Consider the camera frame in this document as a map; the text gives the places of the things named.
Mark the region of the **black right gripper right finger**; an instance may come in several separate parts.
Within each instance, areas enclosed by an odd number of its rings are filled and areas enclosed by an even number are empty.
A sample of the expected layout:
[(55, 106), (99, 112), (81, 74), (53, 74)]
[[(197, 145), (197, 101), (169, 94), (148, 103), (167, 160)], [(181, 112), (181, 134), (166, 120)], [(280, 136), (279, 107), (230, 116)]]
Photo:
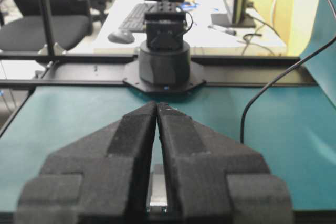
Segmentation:
[(169, 209), (184, 223), (293, 223), (286, 183), (256, 150), (158, 104)]

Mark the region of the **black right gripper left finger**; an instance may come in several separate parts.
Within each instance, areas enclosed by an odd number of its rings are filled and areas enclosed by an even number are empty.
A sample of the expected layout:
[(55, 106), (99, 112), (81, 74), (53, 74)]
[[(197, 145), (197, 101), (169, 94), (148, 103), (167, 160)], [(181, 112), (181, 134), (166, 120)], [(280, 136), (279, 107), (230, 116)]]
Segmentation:
[(20, 195), (15, 223), (139, 223), (146, 214), (154, 102), (49, 154)]

